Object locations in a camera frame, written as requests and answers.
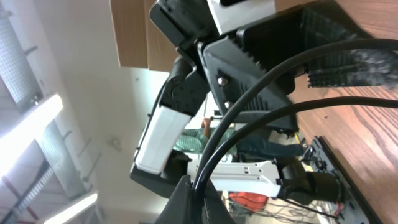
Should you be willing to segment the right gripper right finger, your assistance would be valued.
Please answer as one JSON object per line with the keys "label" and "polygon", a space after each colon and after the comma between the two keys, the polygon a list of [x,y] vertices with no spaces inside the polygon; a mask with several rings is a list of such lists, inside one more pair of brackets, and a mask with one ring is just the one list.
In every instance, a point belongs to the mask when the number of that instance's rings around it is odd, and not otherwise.
{"label": "right gripper right finger", "polygon": [[236,224],[210,180],[204,194],[201,222],[202,224]]}

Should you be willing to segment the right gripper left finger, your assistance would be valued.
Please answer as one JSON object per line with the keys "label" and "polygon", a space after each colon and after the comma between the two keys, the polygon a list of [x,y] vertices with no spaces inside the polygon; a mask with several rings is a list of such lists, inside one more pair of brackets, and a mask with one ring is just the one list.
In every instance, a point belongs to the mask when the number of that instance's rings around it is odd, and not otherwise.
{"label": "right gripper left finger", "polygon": [[193,189],[189,175],[183,176],[154,224],[191,224]]}

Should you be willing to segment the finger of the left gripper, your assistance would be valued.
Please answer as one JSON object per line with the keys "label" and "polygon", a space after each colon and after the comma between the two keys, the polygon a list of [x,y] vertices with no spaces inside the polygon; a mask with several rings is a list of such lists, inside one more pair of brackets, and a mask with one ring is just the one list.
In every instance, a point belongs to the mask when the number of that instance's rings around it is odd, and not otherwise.
{"label": "finger of the left gripper", "polygon": [[[302,13],[306,49],[344,40],[370,39],[339,6],[306,6]],[[308,85],[320,87],[397,86],[397,51],[356,49],[308,61]]]}

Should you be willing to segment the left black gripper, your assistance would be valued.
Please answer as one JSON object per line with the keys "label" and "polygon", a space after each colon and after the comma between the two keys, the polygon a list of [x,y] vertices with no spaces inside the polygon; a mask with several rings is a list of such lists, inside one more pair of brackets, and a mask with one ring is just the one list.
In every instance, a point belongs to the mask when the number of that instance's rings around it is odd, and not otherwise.
{"label": "left black gripper", "polygon": [[282,62],[310,50],[305,48],[302,30],[306,6],[339,5],[313,1],[219,35],[206,1],[154,3],[150,19],[180,56],[156,99],[149,130],[172,128],[179,133],[209,92],[223,116],[237,109],[234,123],[251,123],[290,106],[287,95],[295,89],[297,67],[308,72],[312,59],[294,65],[264,86],[260,81]]}

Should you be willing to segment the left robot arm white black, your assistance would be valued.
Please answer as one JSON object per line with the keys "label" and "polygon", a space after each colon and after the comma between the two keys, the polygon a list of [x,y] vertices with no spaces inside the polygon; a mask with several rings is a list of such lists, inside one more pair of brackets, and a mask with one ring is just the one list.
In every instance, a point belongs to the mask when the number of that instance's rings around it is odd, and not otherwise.
{"label": "left robot arm white black", "polygon": [[222,119],[200,153],[195,181],[215,164],[213,154],[232,123],[291,135],[297,107],[289,100],[297,68],[314,87],[378,86],[397,81],[397,41],[376,39],[334,1],[314,1],[258,19],[248,10],[228,17],[233,28],[216,29],[204,1],[157,1],[150,18],[176,46],[179,57],[161,88],[139,143],[131,178],[170,197],[192,163],[177,140],[211,93]]}

